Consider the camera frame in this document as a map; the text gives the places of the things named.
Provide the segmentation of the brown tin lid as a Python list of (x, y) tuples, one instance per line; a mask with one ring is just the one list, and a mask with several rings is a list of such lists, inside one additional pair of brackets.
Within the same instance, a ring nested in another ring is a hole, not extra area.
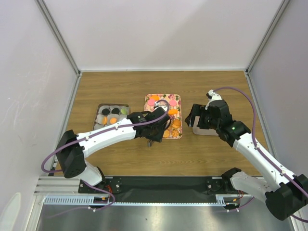
[(196, 135), (206, 135), (206, 136), (218, 136), (214, 129), (201, 129), (197, 127), (200, 117), (196, 116), (194, 120), (194, 124), (192, 127), (192, 131)]

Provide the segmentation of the green cookie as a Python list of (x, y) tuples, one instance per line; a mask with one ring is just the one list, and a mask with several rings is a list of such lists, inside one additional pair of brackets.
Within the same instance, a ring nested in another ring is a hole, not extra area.
[(127, 115), (128, 114), (127, 109), (126, 108), (122, 108), (121, 109), (121, 114)]

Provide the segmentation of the plain orange round cookie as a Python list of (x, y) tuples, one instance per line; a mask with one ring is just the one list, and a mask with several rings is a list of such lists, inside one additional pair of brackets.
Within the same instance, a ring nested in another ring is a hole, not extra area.
[(117, 119), (116, 119), (116, 118), (111, 118), (111, 119), (109, 120), (109, 122), (110, 122), (110, 124), (114, 124), (114, 123), (117, 122)]

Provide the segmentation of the black cookie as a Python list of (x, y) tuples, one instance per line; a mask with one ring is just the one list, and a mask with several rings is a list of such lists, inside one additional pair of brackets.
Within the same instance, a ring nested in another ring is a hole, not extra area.
[(102, 109), (102, 115), (107, 116), (110, 114), (110, 110), (108, 108)]
[(120, 114), (120, 109), (119, 108), (113, 108), (112, 109), (112, 114), (119, 115)]

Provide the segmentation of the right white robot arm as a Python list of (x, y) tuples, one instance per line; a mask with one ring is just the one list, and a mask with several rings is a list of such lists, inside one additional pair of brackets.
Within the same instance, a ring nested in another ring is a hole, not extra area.
[(189, 127), (214, 130), (219, 138), (241, 153), (261, 174), (263, 180), (251, 177), (238, 168), (222, 174), (226, 193), (240, 190), (265, 203), (278, 220), (285, 220), (308, 204), (308, 179), (283, 167), (253, 138), (250, 129), (234, 120), (224, 100), (207, 105), (194, 104), (185, 118)]

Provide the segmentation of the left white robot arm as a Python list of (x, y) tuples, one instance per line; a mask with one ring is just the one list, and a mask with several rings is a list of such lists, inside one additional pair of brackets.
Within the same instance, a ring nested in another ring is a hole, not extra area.
[(168, 107), (157, 106), (152, 112), (134, 112), (98, 130), (79, 134), (66, 131), (56, 148), (64, 177), (85, 181), (94, 192), (102, 192), (106, 187), (104, 176), (86, 158), (105, 147), (136, 138), (161, 142), (168, 121)]

